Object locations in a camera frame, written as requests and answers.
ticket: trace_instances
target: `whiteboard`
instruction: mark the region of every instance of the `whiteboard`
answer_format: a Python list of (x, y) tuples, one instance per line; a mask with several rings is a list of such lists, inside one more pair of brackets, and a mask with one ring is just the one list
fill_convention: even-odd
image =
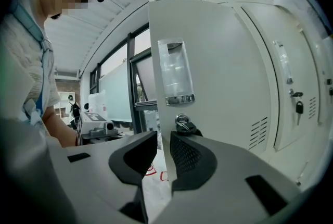
[(109, 119), (132, 122), (126, 62), (99, 80), (99, 90), (105, 90), (105, 104)]

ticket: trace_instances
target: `forearm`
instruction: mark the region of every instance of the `forearm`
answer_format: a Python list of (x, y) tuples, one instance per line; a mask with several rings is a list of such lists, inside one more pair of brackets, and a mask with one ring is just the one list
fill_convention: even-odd
[(52, 137), (59, 140), (62, 147), (75, 146), (76, 131), (69, 128), (54, 112), (53, 107), (47, 108), (43, 122)]

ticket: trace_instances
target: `black backpack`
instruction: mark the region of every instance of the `black backpack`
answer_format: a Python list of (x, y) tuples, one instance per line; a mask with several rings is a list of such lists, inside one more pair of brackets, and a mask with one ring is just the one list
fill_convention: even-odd
[(71, 114), (73, 118), (77, 118), (80, 116), (80, 107), (77, 103), (71, 104)]

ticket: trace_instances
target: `cabinet door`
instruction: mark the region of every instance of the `cabinet door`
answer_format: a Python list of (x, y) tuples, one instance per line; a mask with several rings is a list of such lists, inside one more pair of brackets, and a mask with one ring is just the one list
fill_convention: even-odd
[[(276, 70), (280, 116), (275, 148), (280, 150), (306, 134), (315, 134), (319, 93), (314, 60), (305, 37), (297, 28), (298, 22), (288, 13), (278, 7), (263, 4), (244, 4), (243, 9), (262, 34)], [(284, 48), (283, 56), (280, 47)], [(287, 67), (280, 61), (283, 59), (285, 62), (286, 57)], [(286, 69), (292, 76), (292, 83), (289, 84)], [(303, 92), (301, 102), (304, 105), (304, 113), (300, 116), (299, 122), (299, 115), (296, 113), (298, 99), (290, 96), (290, 89)]]
[[(175, 178), (169, 143), (179, 113), (188, 115), (206, 138), (238, 145), (256, 154), (265, 151), (271, 123), (277, 119), (271, 119), (270, 88), (263, 59), (236, 12), (224, 5), (190, 0), (155, 1), (148, 8), (157, 105), (169, 177)], [(195, 101), (167, 105), (158, 42), (179, 39), (186, 48)]]

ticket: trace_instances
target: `brick wall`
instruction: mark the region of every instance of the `brick wall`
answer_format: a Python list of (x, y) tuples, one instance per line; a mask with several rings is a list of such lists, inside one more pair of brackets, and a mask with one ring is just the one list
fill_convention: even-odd
[(58, 92), (75, 92), (75, 101), (81, 106), (80, 83), (74, 80), (56, 80)]

